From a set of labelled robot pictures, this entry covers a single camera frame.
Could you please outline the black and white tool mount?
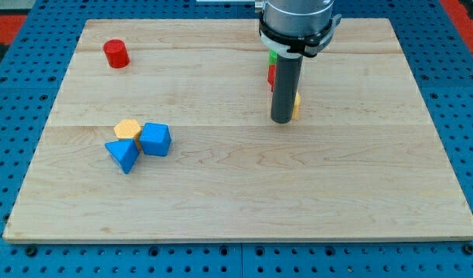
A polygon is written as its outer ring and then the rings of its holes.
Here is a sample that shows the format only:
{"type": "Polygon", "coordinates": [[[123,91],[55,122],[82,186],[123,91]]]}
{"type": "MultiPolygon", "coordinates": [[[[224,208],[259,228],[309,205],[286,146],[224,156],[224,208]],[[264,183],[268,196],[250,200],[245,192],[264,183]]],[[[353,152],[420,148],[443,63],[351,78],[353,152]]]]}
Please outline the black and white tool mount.
{"type": "Polygon", "coordinates": [[[321,31],[300,37],[280,34],[273,30],[261,16],[259,18],[260,39],[268,49],[287,59],[297,59],[299,56],[314,58],[332,41],[335,29],[341,20],[341,14],[335,15],[328,20],[321,31]]]}

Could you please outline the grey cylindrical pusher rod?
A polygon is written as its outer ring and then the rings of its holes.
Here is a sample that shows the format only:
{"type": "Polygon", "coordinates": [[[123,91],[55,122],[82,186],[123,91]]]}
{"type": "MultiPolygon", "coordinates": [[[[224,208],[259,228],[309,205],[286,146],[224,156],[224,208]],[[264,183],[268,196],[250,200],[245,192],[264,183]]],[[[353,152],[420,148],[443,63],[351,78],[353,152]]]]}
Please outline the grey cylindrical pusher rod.
{"type": "Polygon", "coordinates": [[[276,123],[286,124],[292,118],[302,60],[302,56],[277,56],[271,102],[271,119],[276,123]]]}

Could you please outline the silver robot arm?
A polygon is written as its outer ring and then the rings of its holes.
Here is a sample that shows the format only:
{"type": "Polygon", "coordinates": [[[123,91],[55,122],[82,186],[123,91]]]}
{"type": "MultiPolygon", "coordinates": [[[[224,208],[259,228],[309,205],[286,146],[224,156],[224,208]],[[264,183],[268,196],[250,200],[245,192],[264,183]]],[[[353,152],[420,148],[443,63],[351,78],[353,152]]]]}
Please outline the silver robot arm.
{"type": "Polygon", "coordinates": [[[302,60],[316,57],[332,41],[340,15],[333,0],[262,0],[255,2],[262,43],[276,53],[271,119],[292,119],[302,60]]]}

